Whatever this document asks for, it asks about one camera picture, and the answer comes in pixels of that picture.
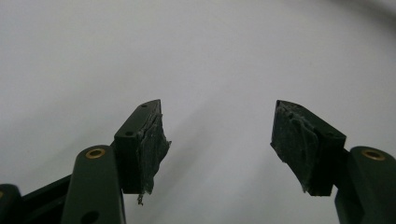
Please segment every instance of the white surface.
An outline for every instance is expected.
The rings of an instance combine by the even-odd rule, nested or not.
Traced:
[[[160,98],[172,147],[128,223],[337,223],[269,146],[277,99],[396,156],[382,1],[1,1],[0,181],[22,194]]]

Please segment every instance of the gray background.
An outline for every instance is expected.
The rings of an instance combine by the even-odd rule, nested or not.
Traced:
[[[162,99],[173,141],[128,223],[337,223],[269,146],[277,99],[396,156],[387,1],[1,1],[0,181],[29,193]]]

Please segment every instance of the brass screw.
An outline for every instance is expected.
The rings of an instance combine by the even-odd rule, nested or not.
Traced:
[[[384,154],[382,154],[380,151],[377,150],[372,150],[372,149],[364,149],[361,154],[363,154],[363,156],[372,159],[374,161],[384,161],[385,160],[385,156]]]
[[[102,148],[91,149],[85,154],[88,159],[97,159],[105,155],[106,151]]]

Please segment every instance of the white backdrop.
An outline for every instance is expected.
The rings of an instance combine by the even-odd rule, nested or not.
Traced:
[[[128,223],[338,223],[271,149],[275,103],[396,156],[395,18],[390,0],[1,1],[0,182],[70,174],[162,99],[173,144]]]

